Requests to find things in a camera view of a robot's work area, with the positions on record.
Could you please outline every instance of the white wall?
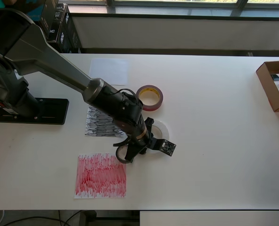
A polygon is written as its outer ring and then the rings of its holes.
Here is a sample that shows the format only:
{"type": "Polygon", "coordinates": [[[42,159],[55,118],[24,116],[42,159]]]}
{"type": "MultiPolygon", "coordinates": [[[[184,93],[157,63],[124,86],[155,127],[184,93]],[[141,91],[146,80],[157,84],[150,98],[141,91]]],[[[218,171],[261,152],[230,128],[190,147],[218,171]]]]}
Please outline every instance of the white wall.
{"type": "Polygon", "coordinates": [[[279,50],[279,22],[74,17],[84,48],[279,50]]]}

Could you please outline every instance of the cardboard box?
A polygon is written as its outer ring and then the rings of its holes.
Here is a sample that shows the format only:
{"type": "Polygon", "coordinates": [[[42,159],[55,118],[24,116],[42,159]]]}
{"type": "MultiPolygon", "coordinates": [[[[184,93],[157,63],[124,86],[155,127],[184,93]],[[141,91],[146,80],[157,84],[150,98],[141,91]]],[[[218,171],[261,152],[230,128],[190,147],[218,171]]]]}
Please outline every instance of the cardboard box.
{"type": "Polygon", "coordinates": [[[279,90],[271,74],[279,74],[279,61],[265,62],[256,71],[272,109],[279,112],[279,90]]]}
{"type": "Polygon", "coordinates": [[[57,3],[58,0],[18,0],[14,5],[7,7],[27,14],[48,37],[57,3]]]}
{"type": "Polygon", "coordinates": [[[73,46],[73,53],[81,53],[82,48],[78,32],[74,26],[74,21],[70,16],[68,5],[59,3],[56,8],[54,20],[62,22],[68,35],[69,41],[73,46]]]}
{"type": "Polygon", "coordinates": [[[53,22],[47,43],[59,53],[72,53],[72,45],[60,21],[53,22]]]}

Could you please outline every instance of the window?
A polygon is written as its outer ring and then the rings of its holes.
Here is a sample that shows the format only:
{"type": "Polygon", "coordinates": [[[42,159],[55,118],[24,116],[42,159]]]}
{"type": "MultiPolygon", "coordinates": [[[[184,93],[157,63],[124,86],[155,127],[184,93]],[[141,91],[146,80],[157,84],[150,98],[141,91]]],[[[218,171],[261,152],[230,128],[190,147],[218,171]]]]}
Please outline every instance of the window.
{"type": "Polygon", "coordinates": [[[231,16],[277,17],[279,0],[59,0],[73,12],[168,15],[168,16],[231,16]]]}

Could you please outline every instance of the paper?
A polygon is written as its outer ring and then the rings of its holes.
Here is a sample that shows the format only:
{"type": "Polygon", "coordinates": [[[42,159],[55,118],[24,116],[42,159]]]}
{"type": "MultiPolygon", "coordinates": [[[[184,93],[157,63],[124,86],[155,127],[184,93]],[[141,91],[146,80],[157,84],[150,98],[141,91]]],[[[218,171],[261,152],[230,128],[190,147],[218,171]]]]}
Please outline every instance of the paper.
{"type": "Polygon", "coordinates": [[[128,66],[127,59],[94,58],[89,77],[101,78],[109,85],[125,86],[128,83],[128,66]]]}
{"type": "Polygon", "coordinates": [[[85,135],[90,137],[121,137],[124,133],[112,122],[113,119],[95,107],[88,106],[85,135]]]}
{"type": "Polygon", "coordinates": [[[75,198],[123,198],[126,195],[126,164],[115,154],[79,155],[75,198]]]}

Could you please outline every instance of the open cardboard box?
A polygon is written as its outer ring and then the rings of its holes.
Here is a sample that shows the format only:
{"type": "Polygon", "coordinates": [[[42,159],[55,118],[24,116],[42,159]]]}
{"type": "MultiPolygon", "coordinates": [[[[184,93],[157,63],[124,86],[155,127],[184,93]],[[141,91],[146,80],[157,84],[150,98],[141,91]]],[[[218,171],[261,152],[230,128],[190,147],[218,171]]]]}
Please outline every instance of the open cardboard box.
{"type": "Polygon", "coordinates": [[[271,74],[279,74],[279,61],[264,62],[256,71],[274,112],[279,112],[279,91],[271,74]]]}

